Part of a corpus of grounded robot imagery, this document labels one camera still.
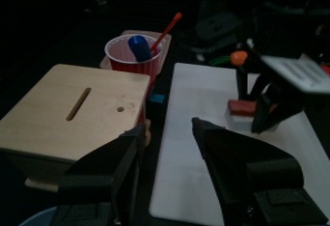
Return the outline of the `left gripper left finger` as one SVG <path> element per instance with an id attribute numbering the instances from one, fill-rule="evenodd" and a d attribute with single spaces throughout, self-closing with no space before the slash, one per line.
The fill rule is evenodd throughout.
<path id="1" fill-rule="evenodd" d="M 126 130 L 64 172 L 50 226 L 129 226 L 145 126 Z"/>

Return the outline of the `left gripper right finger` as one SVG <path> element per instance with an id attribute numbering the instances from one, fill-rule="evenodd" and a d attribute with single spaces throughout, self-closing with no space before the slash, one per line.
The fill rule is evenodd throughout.
<path id="1" fill-rule="evenodd" d="M 328 218 L 304 190 L 296 158 L 267 142 L 200 119 L 192 134 L 225 226 L 324 226 Z"/>

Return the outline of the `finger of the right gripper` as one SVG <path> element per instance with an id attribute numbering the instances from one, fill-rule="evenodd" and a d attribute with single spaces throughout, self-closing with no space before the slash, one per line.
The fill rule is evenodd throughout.
<path id="1" fill-rule="evenodd" d="M 279 77 L 260 74 L 249 96 L 255 99 L 252 133 L 268 130 L 305 108 L 303 94 Z"/>
<path id="2" fill-rule="evenodd" d="M 248 99 L 247 93 L 247 71 L 244 67 L 236 67 L 237 98 Z"/>

